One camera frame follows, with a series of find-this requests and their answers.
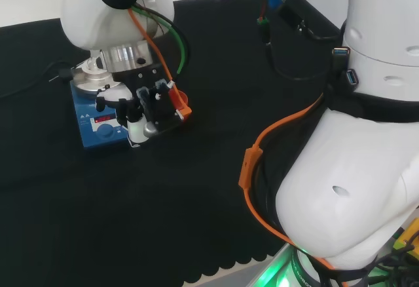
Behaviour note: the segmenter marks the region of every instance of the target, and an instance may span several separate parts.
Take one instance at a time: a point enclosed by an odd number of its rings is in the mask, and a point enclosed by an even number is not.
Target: screw hole
[[[419,56],[419,46],[411,46],[411,47],[407,47],[406,51],[411,55],[411,56]]]
[[[405,84],[403,78],[398,76],[385,76],[384,80],[391,86],[403,86]]]
[[[335,185],[333,187],[333,191],[340,197],[350,197],[348,190],[344,189],[343,187],[338,187],[337,185]]]

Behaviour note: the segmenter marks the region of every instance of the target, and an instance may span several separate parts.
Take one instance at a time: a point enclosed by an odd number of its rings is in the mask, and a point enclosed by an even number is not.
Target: green light
[[[283,277],[283,278],[281,278],[279,281],[278,281],[278,283],[277,283],[277,285],[276,285],[277,287],[289,287],[289,281],[288,281],[288,279],[287,279],[287,277]]]
[[[271,267],[269,267],[261,277],[257,280],[255,287],[265,287],[274,277],[278,271],[281,269],[281,264],[273,264]]]

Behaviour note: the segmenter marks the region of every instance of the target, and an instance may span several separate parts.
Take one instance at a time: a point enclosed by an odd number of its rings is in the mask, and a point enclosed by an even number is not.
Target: green cable
[[[148,17],[150,19],[153,19],[153,17],[158,21],[159,24],[163,25],[170,31],[170,33],[175,37],[177,44],[179,45],[179,48],[181,49],[181,63],[179,64],[179,67],[177,69],[177,74],[180,74],[182,72],[183,67],[185,66],[186,62],[186,51],[185,46],[183,44],[182,38],[177,34],[176,30],[174,30],[167,21],[161,19],[158,16],[151,16],[149,13],[145,12],[144,10],[137,9],[136,7],[132,7],[132,10],[140,15],[143,15],[145,17]]]

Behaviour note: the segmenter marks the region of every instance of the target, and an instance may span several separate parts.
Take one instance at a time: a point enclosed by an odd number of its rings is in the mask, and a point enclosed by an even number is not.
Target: usb port
[[[349,55],[348,48],[335,48],[333,49],[333,53],[335,56],[346,56]]]
[[[354,70],[350,69],[346,72],[346,77],[348,78],[348,82],[351,86],[358,85],[358,77]]]

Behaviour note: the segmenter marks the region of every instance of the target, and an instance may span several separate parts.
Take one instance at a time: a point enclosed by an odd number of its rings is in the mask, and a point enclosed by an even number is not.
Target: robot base
[[[392,251],[394,240],[390,239],[386,245],[381,249],[378,257],[389,254]],[[267,265],[248,285],[247,287],[316,287],[319,286],[319,276],[311,266],[310,261],[302,253],[302,257],[298,256],[304,272],[295,274],[293,269],[293,254],[298,255],[296,249],[286,244]],[[383,275],[384,272],[379,269],[374,269],[370,273],[370,277]],[[349,286],[360,286],[360,281],[349,282]],[[335,281],[331,281],[332,286],[337,286]],[[377,287],[388,287],[383,282],[375,285]]]
[[[285,271],[285,277],[289,282],[289,287],[321,287],[320,278],[316,270],[312,267],[310,260],[305,254],[293,249],[291,261]],[[347,282],[352,287],[367,286],[367,278]],[[331,280],[332,287],[338,287],[338,283]]]

